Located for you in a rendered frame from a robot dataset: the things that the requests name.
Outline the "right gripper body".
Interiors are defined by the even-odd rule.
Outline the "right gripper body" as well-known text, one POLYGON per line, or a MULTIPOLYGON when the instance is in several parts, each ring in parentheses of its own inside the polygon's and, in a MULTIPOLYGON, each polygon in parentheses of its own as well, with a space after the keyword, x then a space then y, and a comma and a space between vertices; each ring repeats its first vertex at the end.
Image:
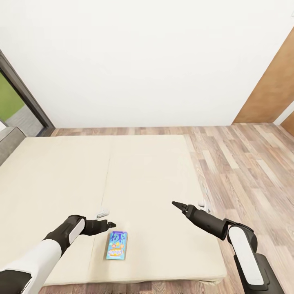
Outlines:
POLYGON ((197 209, 194 205, 188 205, 189 210, 186 211, 186 217, 197 227, 205 230, 209 233, 209 225, 211 220, 213 219, 213 215, 206 213, 202 210, 197 209))

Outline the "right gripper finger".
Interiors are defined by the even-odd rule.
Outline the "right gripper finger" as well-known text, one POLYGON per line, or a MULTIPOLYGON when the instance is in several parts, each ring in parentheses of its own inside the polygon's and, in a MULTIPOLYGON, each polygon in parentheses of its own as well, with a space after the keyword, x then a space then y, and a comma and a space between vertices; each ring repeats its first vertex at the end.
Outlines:
POLYGON ((189 206, 187 204, 179 203, 176 201, 172 201, 172 204, 182 210, 183 213, 186 213, 186 211, 189 210, 189 206))

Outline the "board game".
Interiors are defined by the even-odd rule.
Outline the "board game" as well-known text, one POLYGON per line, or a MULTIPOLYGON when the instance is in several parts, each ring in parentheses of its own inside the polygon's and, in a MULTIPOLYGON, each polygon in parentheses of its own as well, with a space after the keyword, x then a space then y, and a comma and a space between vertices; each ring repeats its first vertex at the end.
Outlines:
POLYGON ((127 232, 111 232, 106 258, 124 260, 126 240, 127 232))

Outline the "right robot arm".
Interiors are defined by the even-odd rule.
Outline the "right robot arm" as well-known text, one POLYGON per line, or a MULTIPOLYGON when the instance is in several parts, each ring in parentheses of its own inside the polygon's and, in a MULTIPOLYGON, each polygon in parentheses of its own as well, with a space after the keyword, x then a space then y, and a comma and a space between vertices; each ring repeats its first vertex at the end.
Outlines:
POLYGON ((245 294, 285 294, 266 256, 256 253, 258 241, 252 228, 209 214, 211 207, 206 200, 199 200, 197 208, 176 201, 172 204, 207 233, 222 241, 227 236, 235 251, 234 259, 245 294))

